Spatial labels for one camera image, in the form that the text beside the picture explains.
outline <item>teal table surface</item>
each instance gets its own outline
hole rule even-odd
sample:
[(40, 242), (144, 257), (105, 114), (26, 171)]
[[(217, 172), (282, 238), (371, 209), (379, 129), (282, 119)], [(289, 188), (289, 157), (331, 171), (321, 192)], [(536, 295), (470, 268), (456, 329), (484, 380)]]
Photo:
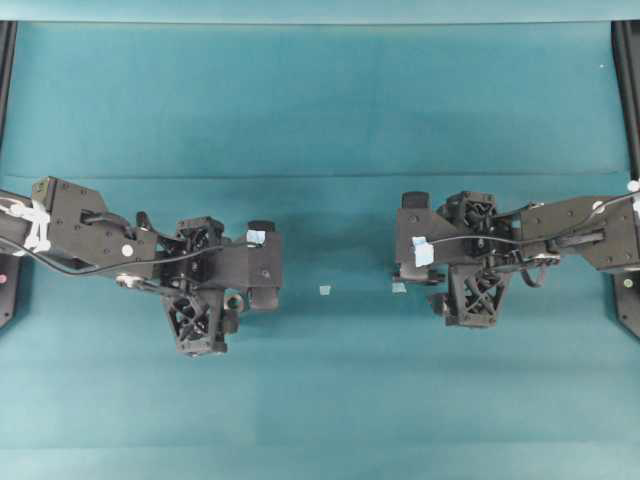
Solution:
[(67, 178), (166, 231), (273, 219), (285, 286), (189, 359), (157, 297), (25, 262), (0, 478), (638, 478), (640, 341), (608, 277), (516, 279), (490, 330), (445, 328), (444, 287), (391, 292), (404, 191), (625, 191), (609, 31), (21, 24), (3, 189)]

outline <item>screw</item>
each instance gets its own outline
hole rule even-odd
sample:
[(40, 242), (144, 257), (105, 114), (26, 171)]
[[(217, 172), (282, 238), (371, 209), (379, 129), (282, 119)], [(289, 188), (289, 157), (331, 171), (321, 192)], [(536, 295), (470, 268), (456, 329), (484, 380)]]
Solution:
[(128, 243), (125, 243), (122, 246), (121, 251), (122, 251), (122, 255), (124, 255), (125, 257), (130, 257), (131, 255), (133, 255), (133, 247)]

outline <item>small sticker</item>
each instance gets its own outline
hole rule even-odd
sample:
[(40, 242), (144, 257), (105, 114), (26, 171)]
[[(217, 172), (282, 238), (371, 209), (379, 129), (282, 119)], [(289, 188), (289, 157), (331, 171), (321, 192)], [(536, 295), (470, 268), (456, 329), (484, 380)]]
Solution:
[(433, 245), (426, 237), (413, 237), (413, 249), (416, 255), (416, 267), (424, 267), (433, 263)]
[(265, 239), (265, 232), (263, 230), (247, 230), (247, 242), (257, 243), (262, 245)]
[(392, 282), (391, 293), (407, 293), (407, 287), (403, 282)]

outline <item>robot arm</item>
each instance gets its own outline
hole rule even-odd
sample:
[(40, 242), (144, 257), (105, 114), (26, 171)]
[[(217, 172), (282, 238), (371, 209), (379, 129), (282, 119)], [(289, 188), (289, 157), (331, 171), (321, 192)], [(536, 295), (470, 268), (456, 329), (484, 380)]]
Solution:
[[(210, 217), (179, 221), (165, 235), (145, 212), (131, 225), (98, 192), (53, 177), (36, 182), (30, 199), (0, 192), (0, 210), (2, 253), (160, 295), (181, 353), (224, 353), (245, 305), (278, 307), (281, 238), (272, 222), (249, 222), (235, 241)], [(225, 296), (227, 289), (237, 293)]]
[(491, 194), (461, 192), (434, 211), (429, 194), (405, 193), (396, 223), (398, 277), (438, 284), (445, 276), (437, 267), (448, 266), (448, 293), (431, 297), (434, 310), (447, 325), (493, 326), (514, 273), (541, 287), (547, 268), (565, 255), (580, 255), (605, 273), (639, 270), (636, 196), (577, 197), (498, 213)]

